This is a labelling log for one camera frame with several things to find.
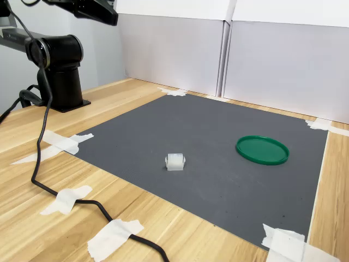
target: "power cord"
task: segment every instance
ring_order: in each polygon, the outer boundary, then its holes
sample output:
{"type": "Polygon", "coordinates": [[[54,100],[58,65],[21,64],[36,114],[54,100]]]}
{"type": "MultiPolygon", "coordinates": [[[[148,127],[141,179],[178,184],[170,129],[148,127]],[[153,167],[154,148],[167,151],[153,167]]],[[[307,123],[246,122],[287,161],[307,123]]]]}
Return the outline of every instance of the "power cord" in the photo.
{"type": "MultiPolygon", "coordinates": [[[[30,31],[27,29],[27,27],[23,24],[23,22],[20,20],[20,18],[12,11],[11,7],[10,7],[10,4],[8,2],[8,0],[5,0],[6,2],[6,5],[7,5],[7,8],[9,9],[9,11],[11,12],[11,14],[18,20],[18,22],[21,24],[21,26],[24,28],[24,30],[26,31],[26,33],[30,36],[33,44],[37,45],[37,48],[39,48],[39,45],[37,43],[37,41],[35,40],[35,38],[32,36],[32,34],[30,33],[30,31]]],[[[54,191],[53,189],[45,186],[44,184],[38,182],[37,180],[35,180],[37,174],[38,174],[38,171],[39,171],[39,167],[40,167],[40,162],[41,162],[41,148],[40,148],[40,143],[43,139],[43,136],[44,136],[44,133],[45,133],[45,128],[46,128],[46,122],[47,122],[47,116],[49,114],[49,110],[50,110],[50,107],[51,107],[51,103],[52,103],[52,91],[51,91],[51,87],[50,87],[50,83],[49,83],[49,80],[47,79],[47,75],[46,75],[46,71],[42,65],[42,63],[39,65],[39,70],[41,70],[43,76],[44,76],[44,82],[45,82],[45,88],[46,88],[46,91],[49,95],[49,101],[47,103],[47,106],[46,106],[46,110],[45,110],[45,115],[44,115],[44,120],[43,120],[43,127],[41,129],[41,132],[40,132],[40,135],[39,135],[39,138],[38,138],[38,141],[37,141],[37,150],[38,150],[38,157],[37,157],[37,162],[36,162],[36,165],[35,165],[35,168],[34,168],[34,172],[33,172],[33,175],[32,175],[32,183],[37,185],[38,187],[42,188],[43,190],[46,190],[47,192],[49,192],[50,194],[52,195],[55,195],[57,196],[57,192],[54,191]]],[[[103,213],[103,215],[106,217],[106,219],[110,222],[112,221],[112,217],[108,214],[108,212],[104,209],[103,205],[98,202],[98,201],[95,201],[95,200],[83,200],[83,199],[78,199],[75,201],[77,204],[93,204],[93,205],[97,205],[97,207],[101,210],[101,212],[103,213]]],[[[152,241],[149,241],[147,239],[144,239],[142,237],[139,237],[139,236],[136,236],[136,235],[133,235],[131,234],[130,239],[133,239],[139,243],[142,243],[144,245],[147,245],[147,246],[150,246],[152,248],[154,248],[156,251],[158,251],[161,255],[161,257],[163,258],[163,261],[164,262],[170,262],[165,251],[160,247],[158,246],[157,244],[155,244],[154,242],[152,241]]]]}
{"type": "MultiPolygon", "coordinates": [[[[35,85],[31,85],[27,88],[28,91],[30,91],[31,89],[33,89],[33,87],[35,87],[35,85]]],[[[0,124],[2,123],[2,121],[4,121],[4,119],[11,113],[12,110],[15,109],[15,107],[17,106],[17,104],[20,102],[20,98],[18,98],[13,104],[12,106],[6,110],[1,116],[0,116],[0,124]]]]}

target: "dark gray mat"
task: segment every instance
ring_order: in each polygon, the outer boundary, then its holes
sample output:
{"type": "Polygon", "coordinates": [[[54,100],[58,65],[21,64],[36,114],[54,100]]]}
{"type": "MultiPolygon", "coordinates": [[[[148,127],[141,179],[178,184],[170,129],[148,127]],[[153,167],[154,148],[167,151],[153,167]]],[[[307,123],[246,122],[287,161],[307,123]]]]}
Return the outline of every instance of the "dark gray mat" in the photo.
{"type": "Polygon", "coordinates": [[[327,132],[304,120],[207,98],[164,96],[81,134],[77,157],[257,245],[262,223],[308,235],[327,132]],[[250,162],[239,138],[262,135],[290,149],[282,165],[250,162]],[[183,153],[183,171],[167,171],[183,153]]]}

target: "round lid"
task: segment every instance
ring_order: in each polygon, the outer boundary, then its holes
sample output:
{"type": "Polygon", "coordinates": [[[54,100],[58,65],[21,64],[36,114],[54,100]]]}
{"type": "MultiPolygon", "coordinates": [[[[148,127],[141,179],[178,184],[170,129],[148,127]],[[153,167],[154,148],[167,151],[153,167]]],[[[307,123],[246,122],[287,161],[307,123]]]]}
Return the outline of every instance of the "round lid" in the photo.
{"type": "Polygon", "coordinates": [[[290,155],[288,148],[282,143],[259,135],[240,138],[236,150],[244,158],[263,165],[282,164],[290,155]]]}

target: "tape strip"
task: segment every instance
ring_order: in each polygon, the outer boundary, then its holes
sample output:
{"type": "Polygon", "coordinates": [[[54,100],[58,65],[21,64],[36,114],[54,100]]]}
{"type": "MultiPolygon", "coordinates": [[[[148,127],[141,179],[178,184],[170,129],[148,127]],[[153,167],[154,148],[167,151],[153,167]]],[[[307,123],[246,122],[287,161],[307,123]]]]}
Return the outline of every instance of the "tape strip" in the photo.
{"type": "MultiPolygon", "coordinates": [[[[71,154],[76,154],[79,151],[78,144],[84,142],[87,139],[93,137],[93,134],[88,135],[73,135],[70,138],[65,138],[64,136],[58,135],[50,130],[46,130],[43,136],[43,141],[51,144],[46,149],[41,151],[41,162],[54,157],[62,151],[67,151],[71,154]]],[[[38,154],[31,154],[28,157],[22,158],[11,165],[21,164],[27,162],[35,162],[37,160],[38,154]]]]}
{"type": "Polygon", "coordinates": [[[309,120],[305,120],[305,121],[308,124],[308,126],[310,126],[311,129],[328,130],[331,133],[349,136],[349,130],[345,130],[345,129],[341,129],[341,128],[337,128],[337,127],[332,127],[331,120],[317,118],[315,121],[309,121],[309,120]]]}
{"type": "Polygon", "coordinates": [[[340,262],[338,258],[304,243],[304,235],[264,225],[262,245],[270,248],[267,262],[340,262]]]}
{"type": "Polygon", "coordinates": [[[75,201],[77,199],[82,199],[92,191],[90,186],[82,186],[77,189],[62,189],[58,192],[56,199],[51,203],[47,208],[40,212],[41,215],[49,215],[56,211],[59,211],[62,214],[69,214],[73,209],[75,201]]]}
{"type": "Polygon", "coordinates": [[[161,89],[163,93],[167,93],[168,95],[170,96],[185,96],[186,93],[187,93],[187,90],[182,90],[182,89],[178,89],[178,90],[169,90],[169,89],[165,89],[165,88],[161,88],[161,87],[158,87],[158,89],[161,89]]]}
{"type": "Polygon", "coordinates": [[[125,243],[131,234],[136,235],[143,229],[138,220],[130,222],[113,220],[87,242],[88,252],[95,262],[100,262],[125,243]]]}
{"type": "Polygon", "coordinates": [[[214,97],[214,96],[205,96],[206,98],[217,100],[217,101],[222,101],[222,102],[228,102],[230,99],[223,98],[223,97],[214,97]]]}

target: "white wall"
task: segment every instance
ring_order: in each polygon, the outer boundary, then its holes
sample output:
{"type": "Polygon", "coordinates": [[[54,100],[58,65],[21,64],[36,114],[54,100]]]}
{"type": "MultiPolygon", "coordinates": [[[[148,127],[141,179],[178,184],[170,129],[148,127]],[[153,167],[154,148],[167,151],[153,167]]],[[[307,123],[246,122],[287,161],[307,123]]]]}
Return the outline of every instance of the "white wall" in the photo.
{"type": "Polygon", "coordinates": [[[91,21],[98,85],[125,79],[119,26],[91,21]]]}
{"type": "MultiPolygon", "coordinates": [[[[84,58],[79,67],[83,90],[125,78],[117,27],[77,19],[71,13],[43,2],[33,7],[26,7],[19,0],[9,2],[30,31],[47,35],[73,34],[79,38],[84,49],[84,58]]],[[[5,46],[0,46],[0,58],[2,114],[18,98],[22,89],[37,84],[38,68],[25,53],[5,46]]]]}

